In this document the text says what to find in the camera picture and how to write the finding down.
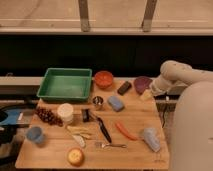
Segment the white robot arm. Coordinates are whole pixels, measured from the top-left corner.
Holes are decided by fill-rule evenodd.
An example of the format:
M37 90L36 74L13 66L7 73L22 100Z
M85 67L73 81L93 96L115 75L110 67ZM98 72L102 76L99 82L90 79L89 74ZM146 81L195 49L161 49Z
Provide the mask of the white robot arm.
M165 61L140 99L163 95L178 82L187 88L174 111L168 171L213 171L213 71Z

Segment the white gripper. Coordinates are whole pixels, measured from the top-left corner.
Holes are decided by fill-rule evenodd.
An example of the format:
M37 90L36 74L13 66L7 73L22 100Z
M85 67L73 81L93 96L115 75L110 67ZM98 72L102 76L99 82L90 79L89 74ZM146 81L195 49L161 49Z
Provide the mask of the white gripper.
M140 96L141 101L147 101L153 98L154 96L163 95L168 89L167 81L162 77L158 76L154 78L150 83L150 89L146 89Z

